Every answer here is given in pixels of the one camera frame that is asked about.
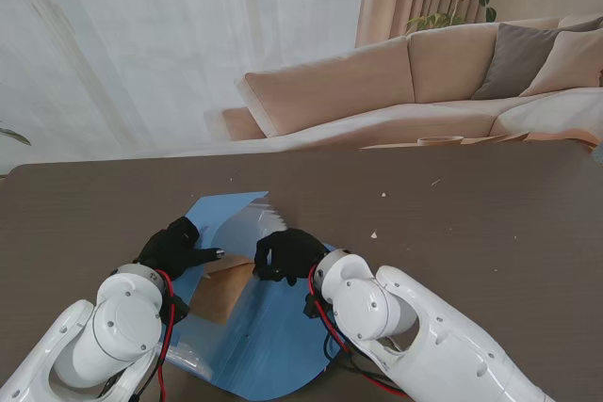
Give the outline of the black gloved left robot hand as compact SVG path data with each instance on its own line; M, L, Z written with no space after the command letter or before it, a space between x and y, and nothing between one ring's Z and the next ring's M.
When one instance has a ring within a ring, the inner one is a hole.
M197 249L195 244L199 238L196 226L187 217L179 217L147 241L134 263L162 270L174 281L189 268L223 257L222 249Z

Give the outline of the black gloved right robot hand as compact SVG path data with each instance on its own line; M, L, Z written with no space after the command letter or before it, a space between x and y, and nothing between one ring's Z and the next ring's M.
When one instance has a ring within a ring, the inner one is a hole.
M256 243L253 274L260 281L286 280L293 286L298 279L307 279L328 253L310 233L295 228L277 231Z

